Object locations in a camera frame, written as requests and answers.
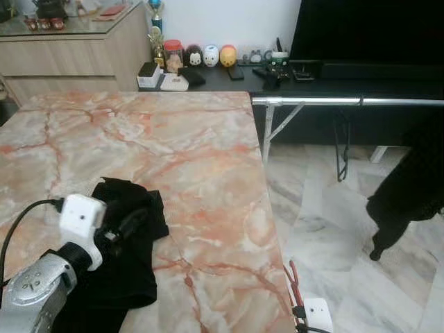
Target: cable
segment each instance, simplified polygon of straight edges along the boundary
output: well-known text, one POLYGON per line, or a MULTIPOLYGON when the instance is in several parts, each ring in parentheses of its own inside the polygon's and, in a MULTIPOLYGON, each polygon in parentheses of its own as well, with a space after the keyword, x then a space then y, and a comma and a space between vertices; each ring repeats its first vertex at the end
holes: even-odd
POLYGON ((299 324, 296 326, 296 329, 299 333, 307 333, 307 332, 318 332, 318 333, 330 333, 328 331, 322 330, 320 328, 309 327, 304 324, 299 324))
POLYGON ((14 223, 11 225, 11 227, 8 230, 8 233, 6 234, 5 240, 3 241, 3 245, 1 246, 1 253, 0 253, 0 309, 1 309, 1 301, 3 298, 3 287, 6 285, 4 282, 5 279, 5 258, 6 258, 6 250, 8 249, 9 242, 11 240, 12 234, 14 233, 15 229, 19 225, 20 221, 23 219, 23 217, 28 214, 30 210, 32 210, 34 207, 37 207, 39 205, 43 205, 45 203, 52 204, 58 212, 62 210, 64 199, 46 199, 46 200, 40 200, 35 201, 34 203, 31 203, 27 208, 24 209, 23 212, 19 214, 19 216, 15 219, 14 223))

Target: pink marble tabletop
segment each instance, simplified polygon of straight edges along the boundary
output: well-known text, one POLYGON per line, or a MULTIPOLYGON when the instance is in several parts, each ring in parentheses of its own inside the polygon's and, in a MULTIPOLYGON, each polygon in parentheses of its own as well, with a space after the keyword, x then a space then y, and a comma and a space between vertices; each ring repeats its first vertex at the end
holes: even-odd
MULTIPOLYGON (((121 332, 294 332, 250 99, 243 92, 35 97, 0 128, 0 240, 24 207, 90 194, 100 176, 159 189, 157 302, 121 332)), ((58 248, 58 215, 18 227, 6 277, 58 248)))

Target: white wall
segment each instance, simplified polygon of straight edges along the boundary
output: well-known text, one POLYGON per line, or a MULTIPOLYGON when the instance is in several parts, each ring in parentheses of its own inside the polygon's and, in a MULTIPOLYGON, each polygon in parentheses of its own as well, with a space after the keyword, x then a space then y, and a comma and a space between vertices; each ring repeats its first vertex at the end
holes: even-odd
POLYGON ((164 38, 242 50, 269 49, 279 37, 290 50, 299 7, 300 0, 164 0, 164 38))

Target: wooden cabinet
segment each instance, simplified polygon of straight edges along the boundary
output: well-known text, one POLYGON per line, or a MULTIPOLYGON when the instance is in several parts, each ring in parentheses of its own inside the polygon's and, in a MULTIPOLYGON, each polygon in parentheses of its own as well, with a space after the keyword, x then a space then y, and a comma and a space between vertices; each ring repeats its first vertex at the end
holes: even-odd
POLYGON ((69 30, 68 24, 67 33, 0 30, 1 78, 19 105, 50 91, 137 91, 136 75, 151 60, 143 5, 130 6, 117 22, 84 26, 85 33, 78 27, 69 30))

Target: metal rail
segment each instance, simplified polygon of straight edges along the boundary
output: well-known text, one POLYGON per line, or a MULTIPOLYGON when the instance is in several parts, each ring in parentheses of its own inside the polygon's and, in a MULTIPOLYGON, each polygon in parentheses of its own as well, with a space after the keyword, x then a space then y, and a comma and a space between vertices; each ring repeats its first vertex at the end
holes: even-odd
POLYGON ((440 99, 372 99, 372 98, 330 98, 330 97, 253 97, 253 105, 265 105, 265 132, 262 147, 262 161, 268 162, 271 139, 274 138, 292 120, 305 105, 385 105, 385 106, 432 106, 444 107, 440 99), (289 116, 271 132, 275 108, 283 105, 295 105, 289 116))

